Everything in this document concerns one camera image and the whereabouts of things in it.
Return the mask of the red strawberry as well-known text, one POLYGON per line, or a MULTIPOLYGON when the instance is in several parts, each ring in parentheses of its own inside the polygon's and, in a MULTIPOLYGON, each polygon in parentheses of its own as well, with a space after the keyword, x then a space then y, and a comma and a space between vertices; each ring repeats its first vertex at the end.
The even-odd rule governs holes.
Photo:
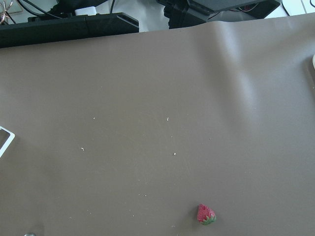
POLYGON ((216 221, 216 213, 207 205, 200 204, 198 206, 197 220, 202 225, 209 225, 216 221))

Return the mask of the black angular device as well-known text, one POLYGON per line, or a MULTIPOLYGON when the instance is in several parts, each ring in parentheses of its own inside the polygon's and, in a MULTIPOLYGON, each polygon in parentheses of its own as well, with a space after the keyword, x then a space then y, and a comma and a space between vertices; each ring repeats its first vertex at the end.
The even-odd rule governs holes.
POLYGON ((281 5, 280 0, 158 0, 170 29, 200 25, 210 21, 264 19, 281 5))

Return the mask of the black long bar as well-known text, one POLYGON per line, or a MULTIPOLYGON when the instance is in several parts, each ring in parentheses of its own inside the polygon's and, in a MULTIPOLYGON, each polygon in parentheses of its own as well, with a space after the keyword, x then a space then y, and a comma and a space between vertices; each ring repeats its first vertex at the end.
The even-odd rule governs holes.
POLYGON ((26 23, 2 25, 0 47, 16 47, 139 32, 139 22, 125 13, 68 16, 63 19, 29 18, 26 23))

